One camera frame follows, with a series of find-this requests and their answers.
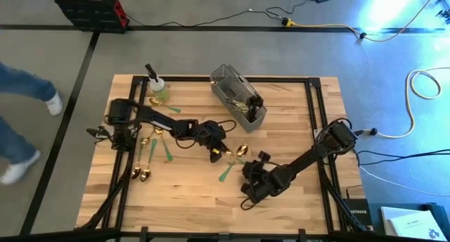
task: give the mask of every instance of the concrete floor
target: concrete floor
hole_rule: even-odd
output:
[[[156,25],[170,20],[194,24],[245,9],[288,7],[304,0],[121,0],[125,11],[139,21]],[[426,0],[330,0],[309,2],[292,15],[299,23],[346,23],[376,30],[402,27]],[[439,5],[427,7],[412,27],[445,27],[436,18]],[[0,0],[1,24],[68,25],[53,0]],[[247,14],[215,25],[278,26],[263,15]],[[388,34],[376,38],[388,37]],[[55,83],[68,100],[91,38],[78,31],[0,30],[0,60],[34,72]],[[94,151],[85,132],[102,118],[114,74],[143,74],[152,63],[161,75],[210,74],[222,63],[246,75],[338,76],[345,108],[355,128],[377,127],[386,134],[409,128],[404,105],[406,74],[416,68],[449,66],[450,38],[445,34],[402,34],[390,42],[356,42],[352,34],[270,32],[147,32],[101,34],[82,85],[67,134],[46,190],[33,233],[72,229]],[[412,154],[447,147],[450,130],[448,71],[436,72],[444,89],[434,101],[411,96],[416,129],[404,139],[363,137],[359,150]],[[435,87],[418,77],[419,91]],[[23,97],[0,99],[0,115],[44,157],[60,123],[45,107]],[[361,155],[362,161],[379,160]],[[15,186],[0,186],[0,236],[18,234],[41,176],[45,158]],[[0,161],[0,172],[7,163]],[[368,171],[416,189],[450,195],[445,187],[450,163],[445,157],[426,157],[385,163]],[[448,198],[428,196],[386,184],[361,172],[370,203],[429,203],[445,205]]]

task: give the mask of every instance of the book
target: book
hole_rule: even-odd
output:
[[[389,219],[397,236],[446,241],[429,210]]]
[[[385,234],[389,236],[396,236],[394,229],[392,228],[391,224],[388,222],[388,220],[396,218],[396,217],[403,217],[405,215],[410,215],[413,213],[422,212],[420,210],[408,210],[408,209],[401,209],[401,208],[391,208],[391,207],[381,207],[381,216],[382,216],[382,223],[385,228]]]

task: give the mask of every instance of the wooden table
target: wooden table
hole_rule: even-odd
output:
[[[108,104],[114,98],[128,97],[131,79],[131,75],[115,75]],[[321,77],[320,80],[328,121],[345,117],[338,79]],[[198,119],[200,122],[232,118],[212,94],[209,82],[167,84],[171,95],[167,105],[180,108],[182,112],[176,114],[164,107],[156,108],[161,113],[174,119]],[[247,143],[251,150],[247,160],[253,160],[260,151],[265,151],[271,154],[273,162],[280,164],[289,163],[310,149],[313,139],[305,85],[294,82],[252,85],[264,98],[268,109],[265,121],[251,134],[246,134],[238,125],[227,133],[224,143],[232,149]],[[315,92],[312,94],[317,121],[320,122],[317,97]],[[151,125],[143,125],[139,136],[148,136],[152,129]],[[168,133],[163,137],[174,160],[167,162],[164,148],[159,143],[150,166],[151,178],[144,183],[138,179],[130,182],[123,231],[140,231],[141,227],[148,227],[151,231],[163,232],[295,234],[298,229],[305,229],[308,234],[327,233],[316,165],[299,173],[291,187],[278,197],[269,197],[253,209],[243,211],[240,203],[246,196],[240,192],[243,183],[241,165],[235,165],[226,181],[220,182],[218,178],[228,167],[229,158],[224,156],[212,164],[205,147],[196,144],[184,150],[176,146]],[[142,163],[146,163],[149,152],[150,147],[144,150]],[[105,200],[114,160],[115,151],[110,149],[109,141],[97,145],[77,226],[87,222]],[[341,192],[344,193],[347,186],[361,184],[354,154],[340,156],[336,167]],[[353,188],[351,193],[356,198],[364,197],[362,188]],[[330,201],[333,223],[338,227],[335,205],[333,200]]]

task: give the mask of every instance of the white cable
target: white cable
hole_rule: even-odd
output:
[[[383,137],[387,137],[390,139],[399,139],[402,138],[404,136],[408,136],[414,129],[414,127],[416,126],[416,120],[414,120],[414,115],[413,112],[411,111],[411,104],[409,102],[409,85],[411,85],[411,91],[413,91],[413,93],[415,93],[417,96],[427,99],[427,100],[432,100],[435,99],[437,97],[439,97],[441,95],[441,91],[442,91],[442,87],[441,84],[439,83],[439,81],[437,81],[437,79],[435,77],[433,77],[428,71],[431,70],[444,70],[444,69],[450,69],[450,67],[439,67],[439,68],[430,68],[427,70],[413,70],[410,73],[408,73],[408,75],[406,76],[406,84],[405,84],[405,90],[406,90],[406,110],[408,111],[408,115],[409,118],[411,119],[411,127],[409,128],[409,130],[407,131],[407,133],[399,135],[399,136],[390,136],[387,134],[382,134],[382,133],[377,133],[377,135],[383,136]],[[416,90],[416,88],[414,87],[414,79],[419,76],[420,74],[423,74],[427,77],[429,77],[437,86],[437,94],[434,96],[425,96],[422,94],[419,94],[419,92]]]
[[[364,172],[366,172],[366,174],[368,174],[368,175],[370,175],[370,176],[372,176],[372,177],[374,177],[376,179],[379,179],[380,181],[391,183],[391,184],[393,184],[395,186],[400,186],[400,187],[402,187],[404,189],[409,189],[409,190],[412,190],[412,191],[416,191],[418,193],[424,193],[424,194],[429,195],[429,196],[450,197],[450,196],[447,196],[447,195],[439,195],[439,194],[436,194],[436,193],[428,193],[428,192],[424,192],[424,191],[421,191],[421,190],[418,190],[418,189],[413,189],[413,188],[410,188],[409,186],[404,186],[404,185],[401,185],[401,184],[398,184],[398,183],[395,183],[395,182],[392,182],[392,181],[388,181],[387,179],[383,179],[383,178],[380,178],[380,177],[378,177],[378,176],[376,176],[374,174],[371,174],[370,172],[367,172],[367,170],[364,169],[364,167],[359,167],[359,168],[362,169]]]

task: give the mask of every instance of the shoe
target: shoe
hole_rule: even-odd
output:
[[[25,175],[28,168],[33,165],[41,157],[41,152],[36,151],[34,155],[27,161],[9,165],[5,174],[1,177],[0,182],[5,185],[11,185],[16,183],[20,178]]]
[[[50,101],[46,101],[45,104],[47,104],[47,108],[52,116],[57,116],[63,111],[63,101],[61,100],[61,97],[59,97],[58,92],[56,92],[55,96],[51,98]]]

